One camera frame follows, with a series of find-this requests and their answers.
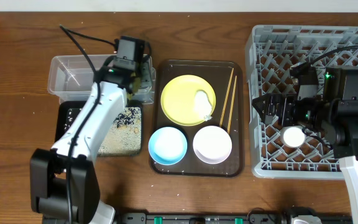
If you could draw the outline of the white paper cup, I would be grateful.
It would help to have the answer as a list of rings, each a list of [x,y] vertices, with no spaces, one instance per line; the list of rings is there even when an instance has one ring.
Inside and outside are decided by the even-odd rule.
[[[287,147],[300,147],[305,142],[305,139],[306,135],[300,126],[284,127],[280,131],[280,140]]]

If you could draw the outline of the yellow round plate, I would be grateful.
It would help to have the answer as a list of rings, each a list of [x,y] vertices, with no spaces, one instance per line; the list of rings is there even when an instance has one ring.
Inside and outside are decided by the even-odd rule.
[[[193,109],[195,94],[198,90],[206,92],[214,111],[216,94],[213,87],[199,76],[180,75],[170,80],[162,90],[160,104],[166,117],[182,126],[195,126],[203,123],[204,120],[200,119]]]

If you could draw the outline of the white napkin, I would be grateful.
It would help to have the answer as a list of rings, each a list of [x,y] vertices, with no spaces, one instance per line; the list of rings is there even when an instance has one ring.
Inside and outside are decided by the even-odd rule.
[[[209,102],[208,96],[205,91],[198,90],[196,92],[193,109],[200,119],[204,121],[208,121],[211,119],[213,107],[212,104]]]

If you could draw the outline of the pink bowl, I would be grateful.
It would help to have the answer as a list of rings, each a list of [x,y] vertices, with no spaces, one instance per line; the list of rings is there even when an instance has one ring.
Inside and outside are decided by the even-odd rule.
[[[203,127],[193,138],[193,150],[204,163],[220,164],[231,154],[231,137],[219,126]]]

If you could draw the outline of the light blue bowl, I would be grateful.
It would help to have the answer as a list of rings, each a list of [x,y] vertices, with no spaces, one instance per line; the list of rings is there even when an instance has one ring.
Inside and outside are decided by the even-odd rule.
[[[149,155],[158,164],[171,166],[180,162],[188,149],[186,136],[177,128],[156,130],[148,143]]]

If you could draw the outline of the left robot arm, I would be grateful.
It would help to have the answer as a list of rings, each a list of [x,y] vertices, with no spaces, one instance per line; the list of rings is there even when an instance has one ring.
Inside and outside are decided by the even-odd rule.
[[[68,223],[112,223],[115,209],[102,202],[94,169],[99,148],[129,98],[138,91],[148,42],[122,36],[117,53],[93,70],[91,93],[73,124],[51,149],[30,158],[33,212]]]

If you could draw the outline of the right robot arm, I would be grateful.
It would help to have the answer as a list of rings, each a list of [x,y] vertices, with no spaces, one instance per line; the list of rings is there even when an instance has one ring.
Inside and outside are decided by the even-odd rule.
[[[297,94],[266,93],[252,100],[264,124],[278,117],[282,127],[323,133],[318,140],[333,150],[344,176],[353,223],[358,223],[358,67],[326,68],[323,95],[314,90]]]

